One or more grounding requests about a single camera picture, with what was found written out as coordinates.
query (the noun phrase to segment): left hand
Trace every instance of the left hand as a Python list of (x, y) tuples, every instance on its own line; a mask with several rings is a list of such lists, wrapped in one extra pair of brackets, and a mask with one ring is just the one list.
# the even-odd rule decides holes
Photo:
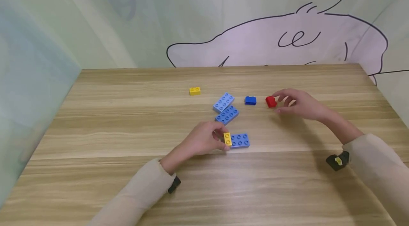
[(228, 132), (221, 122), (200, 122), (178, 146), (192, 157), (210, 153), (212, 150), (228, 151), (230, 147), (219, 140), (219, 136), (223, 137), (223, 133)]
[(219, 136), (228, 132), (221, 122), (200, 122), (178, 146), (161, 159), (160, 164), (172, 175), (180, 164), (195, 155), (204, 155), (212, 150), (228, 151), (230, 147), (219, 140)]

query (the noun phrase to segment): beige sleeve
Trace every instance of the beige sleeve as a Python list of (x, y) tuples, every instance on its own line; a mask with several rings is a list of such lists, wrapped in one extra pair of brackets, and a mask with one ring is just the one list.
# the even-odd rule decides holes
[(143, 213), (168, 191), (175, 177), (162, 168), (158, 158), (149, 161), (88, 226), (135, 226)]
[(350, 166), (397, 226), (409, 225), (409, 168), (384, 141), (366, 134), (344, 145)]

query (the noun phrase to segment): black line drawing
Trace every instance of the black line drawing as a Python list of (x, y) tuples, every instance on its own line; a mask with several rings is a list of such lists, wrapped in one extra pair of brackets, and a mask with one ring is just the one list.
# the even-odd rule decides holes
[(333, 61), (359, 63), (375, 84), (377, 74), (409, 71), (382, 72), (387, 37), (363, 19), (327, 12), (341, 1), (321, 11), (309, 2), (295, 13), (243, 22), (209, 41), (175, 43), (168, 46), (167, 58), (174, 67), (307, 65), (330, 53)]

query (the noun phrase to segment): red lego brick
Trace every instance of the red lego brick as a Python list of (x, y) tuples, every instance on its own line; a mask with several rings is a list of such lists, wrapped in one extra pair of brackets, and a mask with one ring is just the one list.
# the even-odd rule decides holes
[(269, 108), (274, 108), (275, 106), (277, 106), (277, 102), (274, 96), (267, 96), (266, 102)]

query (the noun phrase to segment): finger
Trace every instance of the finger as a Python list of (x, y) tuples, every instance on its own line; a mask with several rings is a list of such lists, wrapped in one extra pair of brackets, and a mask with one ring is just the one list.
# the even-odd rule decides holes
[(272, 96), (275, 96), (275, 97), (283, 96), (283, 98), (286, 96), (292, 96), (293, 98), (297, 100), (298, 94), (299, 94), (299, 90), (294, 89), (294, 88), (286, 88), (286, 89), (281, 89), (280, 91), (275, 92), (274, 94), (272, 94)]
[(287, 96), (286, 95), (279, 96), (279, 99), (277, 99), (277, 102), (282, 102), (285, 97)]
[(226, 128), (226, 126), (218, 121), (212, 121), (212, 130), (220, 130), (222, 133), (228, 133), (229, 130)]
[(291, 97), (291, 96), (288, 96), (286, 99), (285, 99), (285, 102), (284, 102), (284, 107), (288, 107), (289, 105), (290, 105), (290, 102), (292, 102), (294, 99)]
[(230, 146), (227, 145), (227, 144), (224, 143), (224, 142), (216, 141), (216, 143), (215, 143), (215, 149), (218, 149), (218, 150), (221, 150), (221, 151), (228, 151), (228, 150), (230, 150)]
[(224, 132), (221, 131), (220, 129), (216, 129), (216, 130), (214, 130), (214, 132), (219, 137), (219, 139), (223, 137)]
[(275, 112), (279, 114), (294, 114), (295, 107), (280, 107)]
[(219, 136), (213, 131), (212, 132), (212, 135), (213, 135), (213, 139), (215, 140), (215, 141), (218, 141), (219, 140)]

